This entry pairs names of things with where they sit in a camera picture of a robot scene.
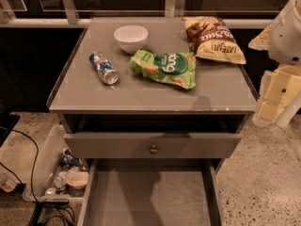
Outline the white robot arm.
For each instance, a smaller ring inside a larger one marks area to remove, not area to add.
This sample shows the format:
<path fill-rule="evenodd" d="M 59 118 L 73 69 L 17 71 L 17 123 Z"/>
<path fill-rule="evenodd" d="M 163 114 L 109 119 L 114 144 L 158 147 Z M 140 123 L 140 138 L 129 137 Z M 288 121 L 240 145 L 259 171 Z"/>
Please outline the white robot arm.
<path fill-rule="evenodd" d="M 260 127 L 284 127 L 301 107 L 301 0 L 290 0 L 248 47 L 266 50 L 279 63 L 262 76 L 252 120 Z"/>

